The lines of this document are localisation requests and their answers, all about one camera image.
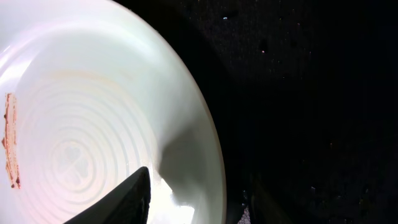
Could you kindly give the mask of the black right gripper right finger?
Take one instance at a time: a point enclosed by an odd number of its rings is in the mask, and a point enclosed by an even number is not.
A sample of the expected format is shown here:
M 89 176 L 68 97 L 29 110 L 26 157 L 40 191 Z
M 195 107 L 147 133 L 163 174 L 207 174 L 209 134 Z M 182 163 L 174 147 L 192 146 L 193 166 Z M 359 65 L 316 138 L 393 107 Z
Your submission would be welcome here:
M 239 219 L 238 224 L 251 224 L 250 214 L 249 214 L 249 207 L 246 207 L 243 210 L 243 215 Z

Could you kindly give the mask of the light blue plate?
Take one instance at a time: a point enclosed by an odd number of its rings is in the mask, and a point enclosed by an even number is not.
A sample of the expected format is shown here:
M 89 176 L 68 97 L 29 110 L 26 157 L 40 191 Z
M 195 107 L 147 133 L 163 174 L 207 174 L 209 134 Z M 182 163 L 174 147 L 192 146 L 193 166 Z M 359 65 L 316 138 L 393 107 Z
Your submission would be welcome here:
M 113 1 L 2 1 L 1 222 L 67 222 L 143 166 L 149 223 L 225 222 L 216 128 L 173 48 Z

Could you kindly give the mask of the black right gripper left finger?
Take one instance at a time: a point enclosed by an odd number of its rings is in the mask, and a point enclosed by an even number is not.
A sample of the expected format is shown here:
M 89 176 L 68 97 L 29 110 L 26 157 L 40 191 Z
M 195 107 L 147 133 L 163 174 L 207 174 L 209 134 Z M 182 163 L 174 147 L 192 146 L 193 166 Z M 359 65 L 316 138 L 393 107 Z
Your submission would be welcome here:
M 65 224 L 146 224 L 150 199 L 149 170 L 143 166 Z

